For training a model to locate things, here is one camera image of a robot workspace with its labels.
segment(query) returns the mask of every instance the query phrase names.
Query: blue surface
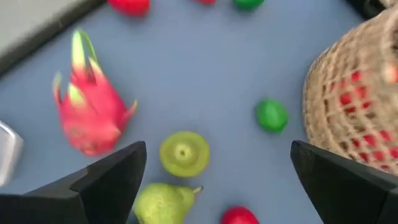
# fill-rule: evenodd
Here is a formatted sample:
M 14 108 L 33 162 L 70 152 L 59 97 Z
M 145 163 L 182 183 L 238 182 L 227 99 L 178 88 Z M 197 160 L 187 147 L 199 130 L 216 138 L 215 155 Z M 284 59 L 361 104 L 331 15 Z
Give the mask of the blue surface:
M 219 223 L 230 205 L 250 208 L 261 223 L 319 224 L 290 161 L 290 143 L 305 139 L 301 94 L 317 55 L 361 22 L 343 0 L 271 0 L 254 12 L 229 1 L 153 0 L 149 16 L 128 19 L 104 6 L 83 19 L 101 66 L 126 104 L 138 111 L 118 148 L 144 140 L 144 182 L 203 184 L 186 223 Z M 58 123 L 52 79 L 70 73 L 70 29 L 0 82 L 0 119 L 25 139 L 13 181 L 2 193 L 24 193 L 90 163 L 72 149 Z M 263 97 L 282 102 L 290 122 L 267 134 L 253 108 Z M 201 176 L 177 179 L 159 161 L 169 134 L 207 138 L 211 162 Z

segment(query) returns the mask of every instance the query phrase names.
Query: green fruit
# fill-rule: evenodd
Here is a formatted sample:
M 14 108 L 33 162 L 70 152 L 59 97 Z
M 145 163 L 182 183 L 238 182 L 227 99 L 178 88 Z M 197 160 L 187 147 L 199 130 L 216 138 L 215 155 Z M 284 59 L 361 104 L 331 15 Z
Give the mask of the green fruit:
M 200 174 L 206 169 L 209 160 L 209 145 L 197 133 L 174 133 L 160 146 L 163 167 L 177 177 L 194 177 Z
M 183 224 L 185 215 L 195 202 L 195 194 L 203 187 L 191 189 L 165 183 L 145 187 L 134 202 L 134 214 L 140 224 Z
M 235 5 L 240 9 L 255 9 L 263 2 L 264 0 L 234 0 Z
M 276 100 L 263 100 L 256 106 L 257 122 L 266 131 L 280 133 L 288 122 L 285 107 Z

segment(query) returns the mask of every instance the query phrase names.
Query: black edge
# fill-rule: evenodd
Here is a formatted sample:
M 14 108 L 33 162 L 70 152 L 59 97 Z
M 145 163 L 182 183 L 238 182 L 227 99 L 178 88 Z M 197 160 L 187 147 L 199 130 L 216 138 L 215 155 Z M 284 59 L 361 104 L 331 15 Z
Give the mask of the black edge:
M 56 19 L 28 36 L 26 40 L 14 43 L 13 46 L 6 49 L 4 54 L 0 55 L 0 77 L 105 2 L 106 0 L 84 0 L 74 4 Z

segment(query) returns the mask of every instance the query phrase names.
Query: blue table surface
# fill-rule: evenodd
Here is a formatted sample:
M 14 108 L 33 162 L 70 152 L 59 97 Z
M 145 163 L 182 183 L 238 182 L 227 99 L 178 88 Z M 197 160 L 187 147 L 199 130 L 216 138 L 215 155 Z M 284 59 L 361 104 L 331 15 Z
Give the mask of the blue table surface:
M 146 142 L 142 186 L 204 185 L 189 224 L 219 223 L 232 205 L 251 209 L 261 223 L 319 224 L 289 157 L 291 142 L 305 139 L 303 81 L 317 55 L 361 21 L 343 0 L 268 0 L 254 12 L 239 12 L 230 0 L 214 7 L 152 0 L 144 20 L 104 6 L 2 78 L 0 120 L 25 145 L 0 193 L 28 192 L 98 159 L 68 145 L 52 95 L 57 70 L 65 92 L 72 31 L 82 27 L 126 104 L 139 101 L 118 148 Z M 264 97 L 279 100 L 290 114 L 282 134 L 256 124 L 253 108 Z M 161 142 L 180 130 L 198 132 L 210 144 L 210 165 L 199 177 L 178 179 L 160 164 Z

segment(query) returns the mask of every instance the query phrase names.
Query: pink dragon fruit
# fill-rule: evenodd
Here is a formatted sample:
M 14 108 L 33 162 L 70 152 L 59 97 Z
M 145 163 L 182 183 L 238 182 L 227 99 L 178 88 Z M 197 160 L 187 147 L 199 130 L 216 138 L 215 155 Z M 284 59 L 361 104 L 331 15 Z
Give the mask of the pink dragon fruit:
M 88 46 L 85 63 L 83 42 Z M 72 74 L 68 93 L 60 97 L 61 75 L 53 83 L 62 128 L 70 144 L 89 156 L 108 152 L 117 143 L 137 101 L 127 109 L 98 65 L 89 37 L 77 30 L 72 38 Z

